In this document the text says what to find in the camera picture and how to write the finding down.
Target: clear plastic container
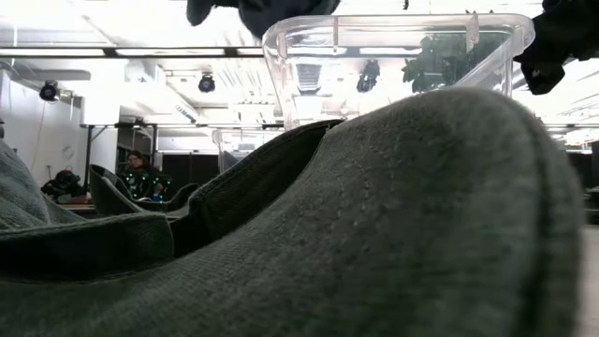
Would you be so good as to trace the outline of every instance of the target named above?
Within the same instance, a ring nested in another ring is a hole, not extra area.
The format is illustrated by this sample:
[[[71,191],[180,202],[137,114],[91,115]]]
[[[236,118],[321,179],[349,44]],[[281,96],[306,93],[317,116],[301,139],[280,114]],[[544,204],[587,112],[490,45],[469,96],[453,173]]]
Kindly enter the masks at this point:
[[[212,131],[212,141],[218,147],[218,167],[221,173],[282,133],[283,130],[218,129]]]
[[[515,14],[315,16],[273,25],[263,48],[291,129],[449,86],[511,95],[512,58],[533,40]]]

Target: green plant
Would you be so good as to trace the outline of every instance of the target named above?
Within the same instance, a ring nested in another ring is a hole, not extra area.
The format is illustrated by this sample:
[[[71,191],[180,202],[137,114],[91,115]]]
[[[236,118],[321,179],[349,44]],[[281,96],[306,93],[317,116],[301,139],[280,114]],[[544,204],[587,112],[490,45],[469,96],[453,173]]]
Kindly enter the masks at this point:
[[[480,33],[479,41],[466,50],[466,35],[430,34],[420,41],[422,52],[405,60],[403,82],[412,82],[412,92],[422,93],[452,85],[487,58],[507,36],[503,33]]]

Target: desk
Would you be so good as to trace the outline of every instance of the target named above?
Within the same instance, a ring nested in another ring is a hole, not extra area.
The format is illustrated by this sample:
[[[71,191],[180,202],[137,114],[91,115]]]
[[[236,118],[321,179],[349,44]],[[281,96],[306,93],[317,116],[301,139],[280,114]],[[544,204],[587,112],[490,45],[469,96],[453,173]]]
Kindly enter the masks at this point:
[[[95,206],[92,204],[59,204],[60,207],[83,217],[96,217]]]

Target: spotlight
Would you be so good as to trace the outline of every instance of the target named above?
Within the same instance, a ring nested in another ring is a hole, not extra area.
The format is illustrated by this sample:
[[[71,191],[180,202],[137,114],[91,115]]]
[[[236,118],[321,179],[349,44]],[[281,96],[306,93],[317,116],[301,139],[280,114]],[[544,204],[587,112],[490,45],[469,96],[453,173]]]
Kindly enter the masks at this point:
[[[356,90],[359,93],[368,93],[376,85],[376,78],[381,75],[381,68],[376,60],[369,60],[366,62],[366,66],[359,74],[358,85]]]
[[[46,81],[39,90],[39,98],[46,102],[56,102],[60,99],[57,81]]]
[[[214,84],[214,80],[212,79],[212,74],[204,74],[202,75],[202,79],[199,80],[199,84],[197,88],[201,93],[211,93],[216,89],[216,84]]]

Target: ceiling light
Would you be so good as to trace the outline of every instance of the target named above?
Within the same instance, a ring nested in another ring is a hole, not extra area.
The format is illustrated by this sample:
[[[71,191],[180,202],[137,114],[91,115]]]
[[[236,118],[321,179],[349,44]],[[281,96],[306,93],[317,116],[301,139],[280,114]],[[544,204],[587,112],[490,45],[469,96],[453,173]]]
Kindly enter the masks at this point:
[[[104,56],[101,49],[76,49],[76,48],[3,48],[0,56],[27,57],[27,56]]]

